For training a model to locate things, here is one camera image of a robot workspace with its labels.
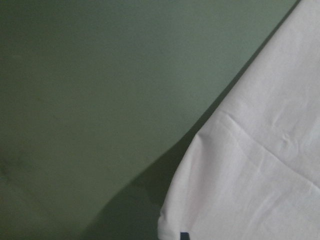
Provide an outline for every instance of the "green wall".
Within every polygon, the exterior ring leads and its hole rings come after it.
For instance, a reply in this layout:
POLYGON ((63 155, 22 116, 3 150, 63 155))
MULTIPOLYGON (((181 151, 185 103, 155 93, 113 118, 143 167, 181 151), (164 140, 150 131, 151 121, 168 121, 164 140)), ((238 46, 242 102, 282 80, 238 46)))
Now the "green wall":
POLYGON ((0 0, 0 239, 156 239, 193 135, 294 3, 0 0))

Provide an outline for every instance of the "white fabric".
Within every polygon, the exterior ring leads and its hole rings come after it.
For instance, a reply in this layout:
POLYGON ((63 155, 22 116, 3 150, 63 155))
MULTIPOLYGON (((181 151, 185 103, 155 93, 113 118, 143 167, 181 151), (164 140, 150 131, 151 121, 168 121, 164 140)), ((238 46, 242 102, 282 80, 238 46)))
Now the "white fabric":
POLYGON ((303 0, 194 137, 161 240, 320 240, 320 0, 303 0))

